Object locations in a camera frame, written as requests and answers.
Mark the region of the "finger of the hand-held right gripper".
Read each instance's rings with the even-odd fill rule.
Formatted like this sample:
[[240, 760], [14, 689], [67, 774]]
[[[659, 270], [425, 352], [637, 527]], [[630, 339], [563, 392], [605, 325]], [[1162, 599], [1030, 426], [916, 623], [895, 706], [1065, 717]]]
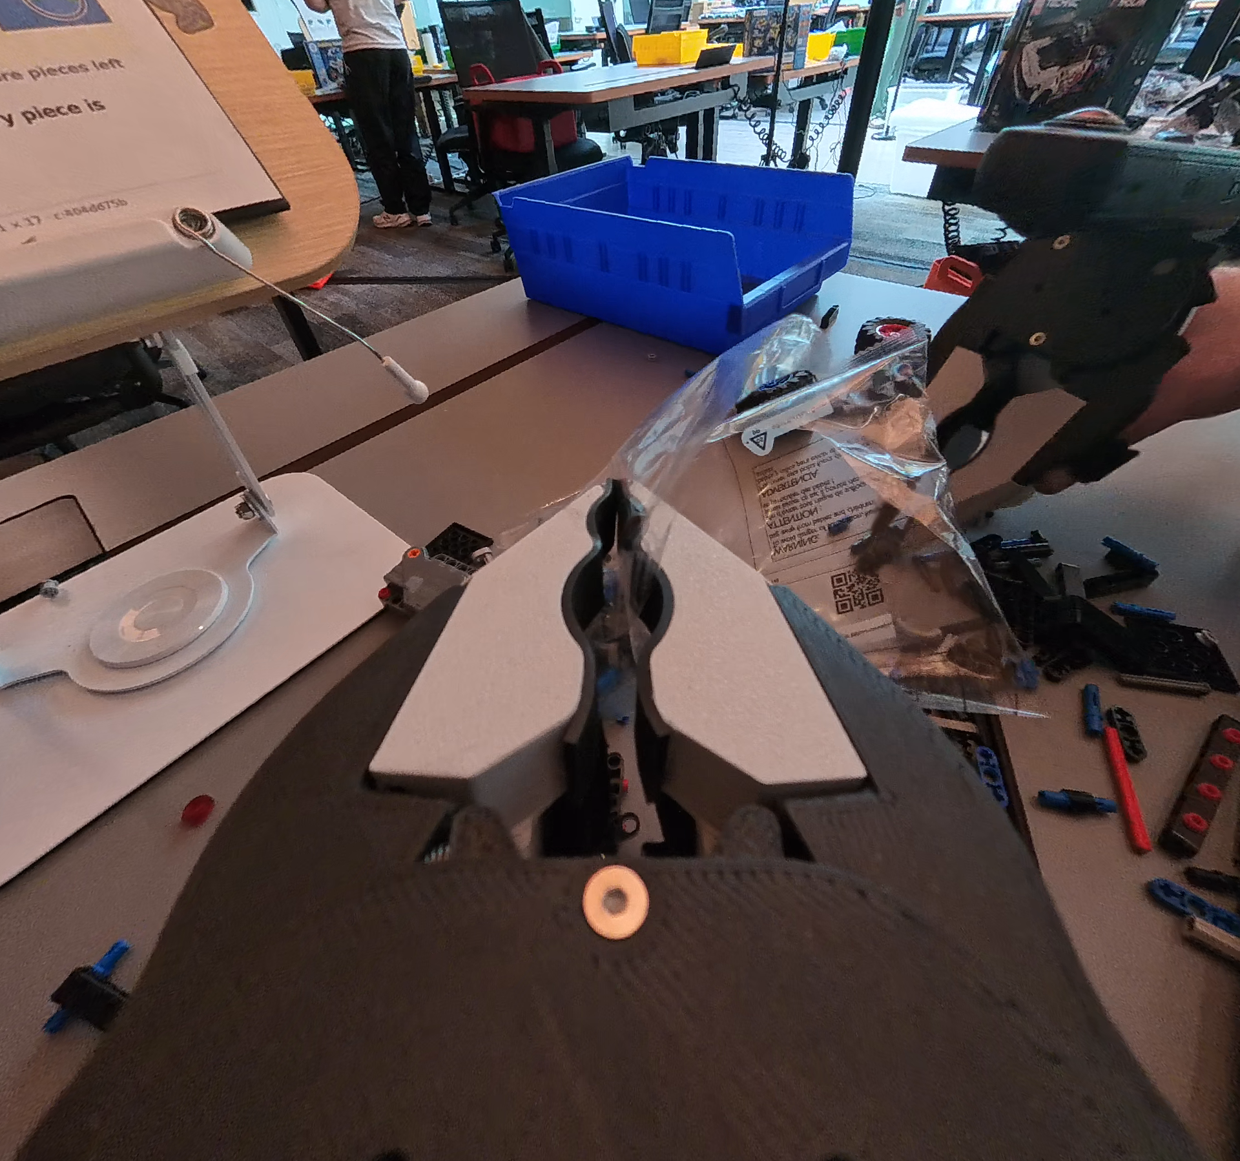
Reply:
[[995, 404], [963, 394], [938, 391], [938, 451], [960, 528], [1018, 500], [1015, 476], [1085, 407], [1061, 388], [1011, 398], [999, 391]]

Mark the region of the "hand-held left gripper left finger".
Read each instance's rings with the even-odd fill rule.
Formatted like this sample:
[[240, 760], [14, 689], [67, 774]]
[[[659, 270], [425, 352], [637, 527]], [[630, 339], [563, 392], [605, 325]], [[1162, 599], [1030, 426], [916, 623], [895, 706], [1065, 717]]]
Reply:
[[587, 488], [444, 599], [444, 625], [367, 775], [385, 790], [532, 820], [550, 857], [612, 853], [587, 629], [605, 603], [620, 485]]

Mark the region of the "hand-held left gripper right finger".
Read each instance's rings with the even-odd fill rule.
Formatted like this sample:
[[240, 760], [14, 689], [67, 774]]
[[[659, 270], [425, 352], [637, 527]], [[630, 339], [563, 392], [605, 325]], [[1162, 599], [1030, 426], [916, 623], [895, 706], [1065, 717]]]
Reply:
[[695, 857], [738, 810], [848, 796], [867, 768], [750, 564], [640, 485], [625, 486], [634, 751], [660, 838]]

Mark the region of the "clear plastic bag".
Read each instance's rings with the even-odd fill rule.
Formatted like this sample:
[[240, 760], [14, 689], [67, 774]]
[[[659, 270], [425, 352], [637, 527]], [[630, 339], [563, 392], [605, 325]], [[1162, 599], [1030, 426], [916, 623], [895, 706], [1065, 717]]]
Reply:
[[790, 317], [689, 375], [606, 474], [653, 559], [688, 521], [786, 590], [922, 708], [1038, 717], [1038, 678], [954, 519], [927, 337], [850, 357]]

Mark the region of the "pile of toy building pieces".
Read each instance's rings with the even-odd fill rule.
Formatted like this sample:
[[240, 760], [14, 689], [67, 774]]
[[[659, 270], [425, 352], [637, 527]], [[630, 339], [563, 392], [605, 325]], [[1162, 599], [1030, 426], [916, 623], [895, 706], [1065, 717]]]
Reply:
[[[1107, 669], [1128, 692], [1194, 701], [1237, 696], [1237, 678], [1209, 633], [1181, 623], [1167, 610], [1123, 600], [1156, 580], [1158, 564], [1111, 536], [1101, 547], [1105, 571], [1083, 578], [1073, 564], [1045, 568], [1054, 549], [1038, 531], [1010, 539], [987, 533], [974, 541], [999, 611], [1015, 641], [1032, 653], [1033, 677], [1061, 684], [1095, 666]], [[1101, 751], [1112, 794], [1044, 788], [1034, 794], [1034, 806], [1077, 822], [1116, 816], [1135, 855], [1159, 849], [1181, 861], [1185, 881], [1155, 878], [1146, 888], [1148, 898], [1183, 923], [1187, 943], [1236, 967], [1237, 874], [1203, 869], [1195, 859], [1222, 803], [1237, 790], [1237, 718], [1221, 716], [1210, 724], [1156, 838], [1136, 794], [1134, 771], [1148, 760], [1150, 744], [1135, 716], [1104, 704], [1096, 684], [1084, 684], [1079, 725]]]

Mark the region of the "grey desk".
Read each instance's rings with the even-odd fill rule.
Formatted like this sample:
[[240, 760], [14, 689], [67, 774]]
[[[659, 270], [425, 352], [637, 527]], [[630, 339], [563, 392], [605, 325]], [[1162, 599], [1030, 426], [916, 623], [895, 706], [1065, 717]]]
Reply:
[[[259, 472], [310, 472], [406, 544], [459, 521], [499, 537], [597, 474], [699, 353], [528, 304], [508, 284], [379, 336], [430, 383], [404, 408], [358, 351], [332, 352], [221, 398]], [[2, 521], [72, 500], [106, 555], [220, 502], [230, 476], [181, 415], [2, 480]], [[1164, 564], [1151, 602], [1217, 633], [1237, 666], [1237, 422], [1178, 426], [1111, 480], [999, 517], [1085, 563], [1116, 533]], [[379, 614], [2, 886], [2, 1159], [16, 1159], [107, 1038], [43, 1034], [49, 994], [115, 940], [138, 986], [206, 851], [292, 729], [400, 630]], [[216, 810], [181, 829], [191, 798]], [[1046, 886], [1089, 979], [1158, 1090], [1217, 1159], [1237, 1159], [1237, 971], [1193, 949], [1144, 894], [1177, 874], [1103, 822], [1030, 812]]]

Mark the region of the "grey toy motor block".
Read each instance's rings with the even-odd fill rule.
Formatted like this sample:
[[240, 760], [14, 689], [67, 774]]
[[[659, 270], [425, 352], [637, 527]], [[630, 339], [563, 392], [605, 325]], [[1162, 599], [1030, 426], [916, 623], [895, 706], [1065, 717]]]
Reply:
[[381, 607], [404, 615], [426, 610], [445, 592], [463, 588], [492, 557], [493, 539], [452, 523], [432, 540], [406, 549], [383, 576]]

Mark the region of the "black toy wheel red rim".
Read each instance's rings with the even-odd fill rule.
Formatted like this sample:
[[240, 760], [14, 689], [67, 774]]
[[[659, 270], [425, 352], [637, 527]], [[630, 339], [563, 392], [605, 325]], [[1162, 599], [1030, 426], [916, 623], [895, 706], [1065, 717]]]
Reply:
[[856, 336], [853, 356], [885, 348], [891, 343], [923, 341], [928, 343], [931, 331], [926, 324], [904, 317], [879, 317], [867, 320], [860, 325]]

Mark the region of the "wooden table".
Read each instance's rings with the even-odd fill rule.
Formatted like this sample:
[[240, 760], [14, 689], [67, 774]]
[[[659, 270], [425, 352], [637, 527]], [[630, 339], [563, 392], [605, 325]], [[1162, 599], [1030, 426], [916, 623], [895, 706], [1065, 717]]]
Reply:
[[464, 89], [463, 97], [476, 116], [511, 115], [528, 120], [534, 133], [534, 176], [547, 178], [559, 171], [550, 123], [566, 112], [583, 115], [598, 108], [609, 135], [676, 124], [685, 131], [685, 157], [714, 161], [720, 110], [742, 100], [769, 96], [774, 108], [781, 100], [797, 108], [791, 151], [799, 151], [809, 125], [809, 102], [828, 98], [833, 86], [846, 90], [858, 65], [860, 59], [853, 57], [777, 74], [770, 57], [734, 59], [711, 69], [644, 69], [626, 63], [473, 86]]
[[1156, 141], [1100, 109], [994, 132], [964, 123], [918, 139], [905, 147], [904, 159], [967, 170], [989, 187], [1001, 180], [1103, 186], [1194, 180], [1228, 190], [1238, 179], [1234, 148]]

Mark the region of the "dark cardboard box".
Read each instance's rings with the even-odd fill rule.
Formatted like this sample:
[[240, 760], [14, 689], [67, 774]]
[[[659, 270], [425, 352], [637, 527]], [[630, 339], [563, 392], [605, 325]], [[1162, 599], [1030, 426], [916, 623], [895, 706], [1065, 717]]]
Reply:
[[1187, 0], [1020, 0], [978, 116], [979, 131], [1081, 109], [1132, 108]]

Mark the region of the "black pole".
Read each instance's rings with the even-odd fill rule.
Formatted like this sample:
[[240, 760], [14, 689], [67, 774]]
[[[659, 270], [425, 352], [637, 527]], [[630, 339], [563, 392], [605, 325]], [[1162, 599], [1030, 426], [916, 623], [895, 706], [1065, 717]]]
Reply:
[[896, 2], [871, 2], [860, 59], [853, 73], [854, 80], [848, 98], [848, 116], [844, 124], [844, 137], [848, 140], [856, 137], [864, 143], [869, 131]]

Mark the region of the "blue storage bin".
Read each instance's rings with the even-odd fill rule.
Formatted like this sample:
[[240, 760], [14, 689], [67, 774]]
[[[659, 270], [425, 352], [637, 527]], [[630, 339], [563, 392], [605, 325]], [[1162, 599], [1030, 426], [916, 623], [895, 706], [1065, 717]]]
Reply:
[[527, 300], [719, 355], [845, 268], [854, 179], [628, 157], [497, 195]]

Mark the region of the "yellow bins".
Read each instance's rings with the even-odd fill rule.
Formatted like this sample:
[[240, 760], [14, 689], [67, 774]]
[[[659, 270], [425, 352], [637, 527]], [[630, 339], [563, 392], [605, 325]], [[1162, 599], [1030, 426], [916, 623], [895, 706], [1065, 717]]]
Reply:
[[707, 46], [707, 30], [668, 30], [629, 38], [632, 62], [641, 69], [693, 68]]

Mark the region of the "black blue toy connector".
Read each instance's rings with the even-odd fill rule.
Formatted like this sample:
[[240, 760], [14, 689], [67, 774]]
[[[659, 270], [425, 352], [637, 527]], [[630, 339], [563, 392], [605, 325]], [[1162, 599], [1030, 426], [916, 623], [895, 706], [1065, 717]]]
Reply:
[[53, 1011], [43, 1034], [56, 1035], [69, 1025], [108, 1031], [128, 1002], [128, 992], [115, 983], [114, 974], [130, 949], [130, 943], [118, 940], [94, 964], [73, 968], [51, 995]]

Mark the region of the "red black office chair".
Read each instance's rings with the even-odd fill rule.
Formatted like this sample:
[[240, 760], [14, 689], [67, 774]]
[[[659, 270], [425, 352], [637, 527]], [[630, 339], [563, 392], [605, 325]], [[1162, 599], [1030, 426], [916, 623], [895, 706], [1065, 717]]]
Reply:
[[[440, 22], [461, 93], [562, 74], [550, 59], [519, 0], [440, 0]], [[574, 110], [540, 120], [499, 105], [467, 102], [481, 172], [496, 184], [518, 184], [602, 161]]]

